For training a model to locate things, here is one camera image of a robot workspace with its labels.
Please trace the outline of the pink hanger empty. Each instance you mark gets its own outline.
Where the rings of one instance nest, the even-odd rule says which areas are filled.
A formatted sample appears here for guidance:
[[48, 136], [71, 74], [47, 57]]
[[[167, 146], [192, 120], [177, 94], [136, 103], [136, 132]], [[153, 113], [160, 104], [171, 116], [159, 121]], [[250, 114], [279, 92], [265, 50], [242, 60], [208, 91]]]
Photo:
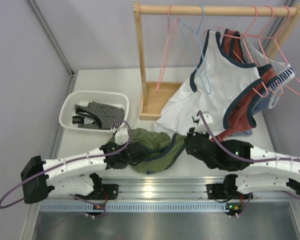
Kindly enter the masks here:
[[170, 4], [167, 12], [167, 38], [166, 38], [165, 48], [163, 51], [162, 61], [160, 65], [160, 71], [159, 71], [159, 76], [156, 85], [156, 93], [160, 91], [161, 83], [164, 78], [167, 65], [170, 61], [170, 55], [171, 55], [172, 46], [176, 34], [176, 28], [179, 20], [179, 18], [176, 17], [173, 21], [173, 24], [171, 24], [170, 21], [171, 10], [172, 10], [172, 5]]

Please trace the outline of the blue white striped tank top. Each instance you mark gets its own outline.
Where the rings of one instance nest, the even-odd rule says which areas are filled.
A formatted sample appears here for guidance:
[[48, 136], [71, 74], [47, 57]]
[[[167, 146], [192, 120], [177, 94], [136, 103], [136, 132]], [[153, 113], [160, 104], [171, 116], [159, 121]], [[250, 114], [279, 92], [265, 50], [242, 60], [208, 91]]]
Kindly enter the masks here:
[[257, 84], [236, 104], [228, 117], [229, 129], [218, 136], [250, 136], [257, 126], [254, 115], [260, 111], [272, 109], [278, 102], [284, 87], [295, 77], [289, 63], [277, 62], [259, 52], [248, 40], [240, 38], [239, 32], [231, 31], [222, 40], [222, 48], [228, 56], [241, 64], [255, 64], [262, 83]]

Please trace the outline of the wooden clothes rack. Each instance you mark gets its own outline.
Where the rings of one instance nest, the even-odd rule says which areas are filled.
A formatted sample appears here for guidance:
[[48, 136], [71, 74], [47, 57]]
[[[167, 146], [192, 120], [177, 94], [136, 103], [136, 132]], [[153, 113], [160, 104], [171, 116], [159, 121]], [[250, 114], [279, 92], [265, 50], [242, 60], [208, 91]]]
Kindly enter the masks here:
[[273, 36], [268, 37], [268, 43], [265, 47], [267, 57], [273, 59], [285, 44], [293, 29], [300, 21], [300, 3], [292, 7], [281, 6], [200, 6], [194, 5], [143, 5], [136, 1], [133, 4], [133, 14], [135, 22], [136, 41], [139, 57], [139, 69], [141, 79], [141, 101], [139, 109], [140, 120], [155, 121], [160, 117], [160, 113], [169, 98], [181, 86], [182, 78], [190, 70], [185, 67], [173, 70], [168, 69], [168, 80], [161, 86], [162, 90], [157, 91], [157, 80], [155, 74], [160, 72], [159, 68], [147, 68], [145, 61], [144, 38], [143, 38], [143, 15], [165, 15], [165, 16], [214, 16], [214, 17], [282, 17], [286, 21], [275, 31]]

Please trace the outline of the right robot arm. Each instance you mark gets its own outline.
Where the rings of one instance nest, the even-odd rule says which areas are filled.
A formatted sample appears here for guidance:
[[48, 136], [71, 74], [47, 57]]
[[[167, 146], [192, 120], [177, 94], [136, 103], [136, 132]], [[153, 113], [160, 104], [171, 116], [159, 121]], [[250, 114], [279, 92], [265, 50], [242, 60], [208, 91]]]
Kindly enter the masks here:
[[188, 130], [185, 151], [209, 169], [225, 171], [223, 192], [228, 198], [252, 192], [283, 191], [300, 197], [300, 157], [264, 150], [236, 139], [210, 141], [210, 135]]

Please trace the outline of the red tank top navy trim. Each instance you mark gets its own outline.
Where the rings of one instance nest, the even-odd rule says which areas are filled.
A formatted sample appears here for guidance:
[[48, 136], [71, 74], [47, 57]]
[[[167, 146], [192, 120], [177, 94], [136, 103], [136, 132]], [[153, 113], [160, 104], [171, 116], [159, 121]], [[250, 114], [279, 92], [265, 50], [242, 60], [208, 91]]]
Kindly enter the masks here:
[[[225, 29], [224, 32], [232, 36], [240, 37], [238, 31]], [[221, 46], [230, 58], [243, 64], [248, 64], [251, 62], [248, 54], [243, 52], [243, 43], [241, 42], [241, 40], [240, 43], [238, 39], [230, 39], [229, 42], [229, 38], [227, 37], [226, 40], [227, 42], [225, 40], [222, 40]], [[261, 80], [267, 87], [278, 80], [271, 63], [258, 63], [256, 60], [254, 60], [254, 62], [256, 62]], [[261, 84], [258, 84], [255, 89], [259, 91], [261, 95], [266, 95], [266, 90]], [[249, 93], [250, 96], [246, 95], [236, 104], [236, 106], [232, 110], [232, 113], [228, 117], [229, 129], [221, 132], [217, 136], [217, 139], [219, 141], [222, 142], [226, 137], [250, 136], [253, 133], [252, 129], [257, 126], [257, 123], [253, 117], [253, 115], [259, 112], [259, 110], [257, 109], [257, 105], [259, 101], [266, 101], [270, 96], [269, 94], [266, 98], [261, 98], [259, 95], [254, 93], [255, 92], [251, 91]]]

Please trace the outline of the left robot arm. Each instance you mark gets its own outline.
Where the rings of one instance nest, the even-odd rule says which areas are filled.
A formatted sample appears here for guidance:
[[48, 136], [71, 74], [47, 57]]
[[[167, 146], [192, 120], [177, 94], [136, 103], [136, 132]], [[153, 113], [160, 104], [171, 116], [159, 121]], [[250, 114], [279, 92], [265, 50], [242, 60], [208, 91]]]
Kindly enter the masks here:
[[106, 190], [100, 171], [121, 170], [148, 158], [149, 149], [140, 142], [119, 145], [108, 142], [101, 147], [75, 156], [46, 159], [35, 156], [20, 174], [25, 204], [48, 197], [75, 195], [97, 200]]

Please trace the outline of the green tank top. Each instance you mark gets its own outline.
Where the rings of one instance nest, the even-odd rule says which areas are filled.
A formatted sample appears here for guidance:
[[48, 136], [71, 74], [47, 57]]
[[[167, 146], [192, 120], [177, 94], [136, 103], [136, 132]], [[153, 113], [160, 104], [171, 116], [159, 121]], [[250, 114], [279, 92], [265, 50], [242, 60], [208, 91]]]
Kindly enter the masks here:
[[152, 175], [168, 170], [185, 150], [185, 135], [151, 132], [143, 128], [129, 130], [130, 143], [139, 142], [148, 150], [147, 159], [137, 165], [128, 165], [137, 173]]

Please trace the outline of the black white striped garment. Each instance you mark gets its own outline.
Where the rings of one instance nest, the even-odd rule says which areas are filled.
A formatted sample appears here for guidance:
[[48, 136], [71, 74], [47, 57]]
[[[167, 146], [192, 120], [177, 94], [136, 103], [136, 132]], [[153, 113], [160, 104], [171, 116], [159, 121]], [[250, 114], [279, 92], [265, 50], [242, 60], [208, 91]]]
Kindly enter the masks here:
[[77, 128], [88, 130], [110, 130], [114, 122], [118, 127], [119, 120], [125, 118], [125, 110], [122, 107], [95, 101], [89, 102], [85, 106], [76, 104], [74, 111], [72, 123]]

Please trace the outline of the aluminium rail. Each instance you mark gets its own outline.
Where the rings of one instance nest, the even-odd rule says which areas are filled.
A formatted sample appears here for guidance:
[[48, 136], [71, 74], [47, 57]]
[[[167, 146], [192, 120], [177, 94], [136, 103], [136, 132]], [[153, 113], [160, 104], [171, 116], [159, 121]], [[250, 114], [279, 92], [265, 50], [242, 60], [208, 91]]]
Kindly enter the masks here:
[[221, 184], [223, 177], [163, 178], [103, 177], [105, 184], [117, 184], [119, 200], [206, 200], [206, 185]]

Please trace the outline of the white tank top navy trim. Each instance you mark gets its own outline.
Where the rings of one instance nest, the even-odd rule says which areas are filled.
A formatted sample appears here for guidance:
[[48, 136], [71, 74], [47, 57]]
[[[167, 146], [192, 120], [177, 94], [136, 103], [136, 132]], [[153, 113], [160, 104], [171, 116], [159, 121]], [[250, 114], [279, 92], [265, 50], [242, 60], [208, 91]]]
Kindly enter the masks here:
[[235, 105], [262, 82], [256, 65], [230, 58], [220, 37], [219, 32], [207, 31], [198, 66], [161, 110], [154, 123], [156, 132], [186, 135], [195, 125], [193, 116], [202, 111], [212, 117], [211, 131], [222, 133], [230, 127]]

